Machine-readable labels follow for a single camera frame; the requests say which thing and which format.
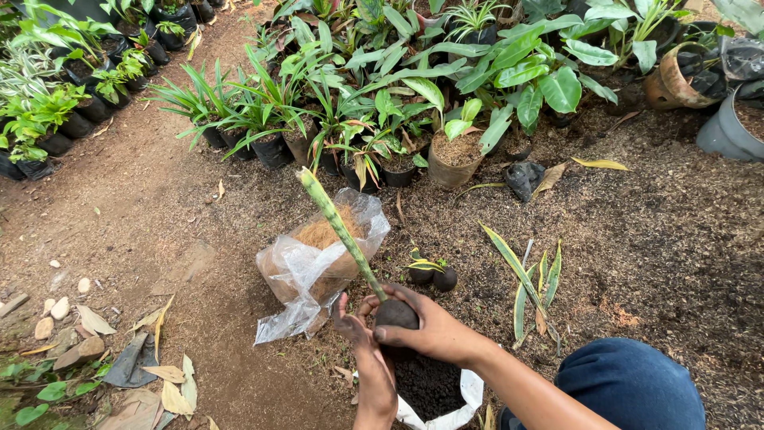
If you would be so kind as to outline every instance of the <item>person's right hand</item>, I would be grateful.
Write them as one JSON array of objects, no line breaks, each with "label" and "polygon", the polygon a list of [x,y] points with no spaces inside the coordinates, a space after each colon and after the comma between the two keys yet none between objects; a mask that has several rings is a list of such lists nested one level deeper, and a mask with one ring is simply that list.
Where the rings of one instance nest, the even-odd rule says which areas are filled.
[{"label": "person's right hand", "polygon": [[419,315],[419,330],[381,325],[374,329],[374,339],[392,347],[409,347],[436,360],[470,369],[481,351],[493,346],[488,338],[456,321],[429,297],[400,285],[383,284],[390,299],[402,300]]}]

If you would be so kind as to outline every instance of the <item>gray plastic pot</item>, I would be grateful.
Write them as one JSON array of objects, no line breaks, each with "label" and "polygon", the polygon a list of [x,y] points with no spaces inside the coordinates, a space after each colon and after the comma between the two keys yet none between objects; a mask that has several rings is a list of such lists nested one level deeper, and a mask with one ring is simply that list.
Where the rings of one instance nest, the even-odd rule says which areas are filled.
[{"label": "gray plastic pot", "polygon": [[735,95],[727,96],[719,112],[708,120],[695,139],[695,144],[706,152],[719,152],[724,157],[746,161],[764,161],[764,142],[753,137],[740,124],[735,114]]}]

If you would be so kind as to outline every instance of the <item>hand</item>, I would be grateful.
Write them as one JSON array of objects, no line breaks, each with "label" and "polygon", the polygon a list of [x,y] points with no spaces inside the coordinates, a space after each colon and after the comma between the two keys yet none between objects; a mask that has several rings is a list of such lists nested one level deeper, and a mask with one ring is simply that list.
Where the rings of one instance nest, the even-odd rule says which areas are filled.
[{"label": "hand", "polygon": [[494,343],[456,321],[445,309],[425,295],[400,284],[385,284],[390,299],[403,300],[419,315],[419,330],[384,325],[375,327],[374,339],[393,347],[409,347],[422,355],[470,369],[481,351]]},{"label": "hand", "polygon": [[342,293],[332,312],[335,328],[353,343],[358,368],[358,412],[353,428],[389,430],[398,411],[392,363],[386,363],[380,345],[366,328],[366,317],[379,306],[376,296],[366,297],[356,315],[348,315],[348,295]]}]

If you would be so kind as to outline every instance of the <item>soil ground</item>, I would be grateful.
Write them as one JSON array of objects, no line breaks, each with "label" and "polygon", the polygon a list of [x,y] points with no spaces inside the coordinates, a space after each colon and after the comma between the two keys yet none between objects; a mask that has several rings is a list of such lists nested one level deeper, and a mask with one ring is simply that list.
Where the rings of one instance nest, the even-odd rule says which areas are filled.
[{"label": "soil ground", "polygon": [[[216,57],[223,69],[246,63],[241,46],[254,32],[237,18],[243,10],[264,21],[267,6],[238,4],[206,26],[190,62],[195,68],[206,59],[210,73]],[[184,60],[185,53],[174,54],[161,76],[188,83],[179,67]],[[710,112],[644,110],[639,83],[612,85],[621,88],[620,106],[593,98],[565,129],[542,119],[532,138],[507,139],[468,184],[502,181],[501,164],[528,145],[531,161],[567,162],[553,189],[527,204],[495,187],[455,200],[467,186],[444,190],[424,174],[402,191],[403,222],[397,189],[381,190],[392,228],[371,265],[381,279],[398,280],[413,243],[430,259],[446,259],[458,287],[417,291],[511,345],[515,276],[477,221],[517,254],[534,239],[530,262],[562,239],[561,283],[549,312],[564,334],[563,357],[599,337],[645,341],[690,370],[708,428],[759,428],[764,168],[694,145]],[[109,319],[118,333],[105,339],[120,350],[132,322],[169,299],[152,293],[176,292],[161,364],[180,367],[184,353],[193,360],[199,412],[225,430],[350,428],[355,390],[333,367],[352,368],[353,358],[331,325],[311,340],[252,347],[257,319],[283,308],[257,271],[255,254],[316,212],[294,177],[296,166],[267,171],[257,161],[220,162],[224,153],[204,145],[189,151],[190,138],[175,138],[189,122],[157,107],[133,102],[107,132],[76,141],[46,180],[0,181],[0,292],[31,296],[4,320],[21,328],[4,329],[4,350],[40,346],[31,336],[38,317],[27,311],[38,315],[46,298],[64,295],[97,310],[117,308],[121,315]],[[636,111],[642,113],[608,132]],[[631,171],[586,169],[571,156],[619,161]],[[345,186],[344,178],[323,172],[319,180],[330,195]],[[220,181],[225,195],[213,200]],[[50,267],[51,259],[62,267]],[[77,298],[83,276],[104,289],[94,286]],[[357,303],[367,292],[354,282],[349,294]],[[535,334],[515,354],[549,379],[561,361],[552,342]],[[498,410],[489,389],[485,398]],[[178,418],[169,428],[186,426]],[[467,428],[478,428],[477,417]]]}]

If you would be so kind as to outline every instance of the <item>blue jeans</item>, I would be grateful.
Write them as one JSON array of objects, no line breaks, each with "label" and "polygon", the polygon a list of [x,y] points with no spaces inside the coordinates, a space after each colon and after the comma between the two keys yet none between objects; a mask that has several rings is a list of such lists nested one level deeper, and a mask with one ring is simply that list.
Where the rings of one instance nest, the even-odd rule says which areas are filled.
[{"label": "blue jeans", "polygon": [[[636,340],[609,337],[576,350],[562,361],[555,385],[621,430],[705,429],[687,369]],[[502,415],[502,430],[513,428],[510,418]]]}]

